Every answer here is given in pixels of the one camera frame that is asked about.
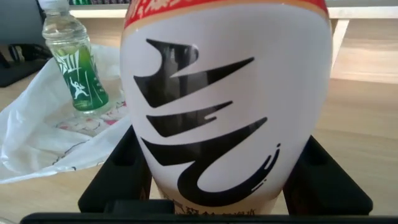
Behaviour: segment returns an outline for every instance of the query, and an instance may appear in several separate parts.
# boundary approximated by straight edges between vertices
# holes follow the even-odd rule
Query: gold trim
[[[187,7],[183,7],[180,9],[174,9],[174,10],[171,10],[168,12],[161,12],[159,14],[148,16],[148,17],[145,17],[138,21],[132,22],[125,28],[121,41],[123,42],[124,36],[132,34],[137,29],[140,29],[141,27],[144,27],[148,24],[151,24],[151,23],[159,21],[159,20],[164,20],[164,19],[168,19],[168,18],[171,18],[174,16],[187,14],[187,13],[193,12],[193,11],[201,11],[204,9],[212,9],[212,8],[216,8],[216,7],[229,6],[229,5],[233,5],[233,4],[250,4],[250,3],[262,3],[262,2],[288,4],[291,6],[297,6],[297,7],[301,7],[304,9],[308,9],[310,11],[316,12],[317,14],[322,16],[327,22],[329,22],[328,14],[323,9],[321,9],[320,7],[318,7],[312,3],[309,3],[309,2],[306,2],[303,0],[226,0],[226,1],[217,1],[217,2],[208,2],[208,3],[203,3],[203,4],[197,4],[194,6],[187,6]]]

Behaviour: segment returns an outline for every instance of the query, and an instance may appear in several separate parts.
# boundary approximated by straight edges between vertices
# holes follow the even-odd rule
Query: green bottle label
[[[87,45],[52,51],[72,94],[76,110],[95,110],[109,101],[109,96],[98,79],[94,58]]]

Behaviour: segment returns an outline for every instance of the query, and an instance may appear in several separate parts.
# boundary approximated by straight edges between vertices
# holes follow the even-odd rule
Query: bottle cap
[[[57,10],[57,9],[68,9],[68,0],[39,0],[40,7],[43,10]]]

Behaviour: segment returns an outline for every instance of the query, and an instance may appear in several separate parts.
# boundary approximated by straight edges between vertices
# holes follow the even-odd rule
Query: white plastic bag
[[[0,184],[96,166],[130,126],[120,94],[119,50],[93,46],[112,108],[100,118],[76,118],[54,59],[0,113]]]

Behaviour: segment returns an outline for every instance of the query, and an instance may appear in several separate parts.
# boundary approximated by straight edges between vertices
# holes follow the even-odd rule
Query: white shelf
[[[124,18],[128,4],[70,6],[76,18]],[[331,19],[398,19],[398,6],[328,7]]]

